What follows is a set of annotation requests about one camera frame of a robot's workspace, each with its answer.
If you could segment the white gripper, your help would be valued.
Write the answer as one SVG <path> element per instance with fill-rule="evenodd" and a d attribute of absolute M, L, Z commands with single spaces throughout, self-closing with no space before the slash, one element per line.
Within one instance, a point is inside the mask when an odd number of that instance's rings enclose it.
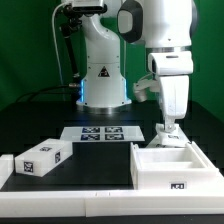
<path fill-rule="evenodd" d="M 184 118 L 187 110 L 192 54 L 190 51 L 150 53 L 148 68 L 159 82 L 164 130 L 173 132 L 175 119 Z"/>

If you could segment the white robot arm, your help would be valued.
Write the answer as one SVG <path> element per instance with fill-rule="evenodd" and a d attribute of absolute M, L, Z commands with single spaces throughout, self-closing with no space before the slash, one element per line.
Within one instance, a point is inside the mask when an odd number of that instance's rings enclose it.
<path fill-rule="evenodd" d="M 68 29 L 83 29 L 87 72 L 80 79 L 80 109 L 112 111 L 131 103 L 120 72 L 120 42 L 141 43 L 150 80 L 134 84 L 136 98 L 147 88 L 159 94 L 163 130 L 171 133 L 185 117 L 191 35 L 197 24 L 194 0 L 61 0 Z"/>

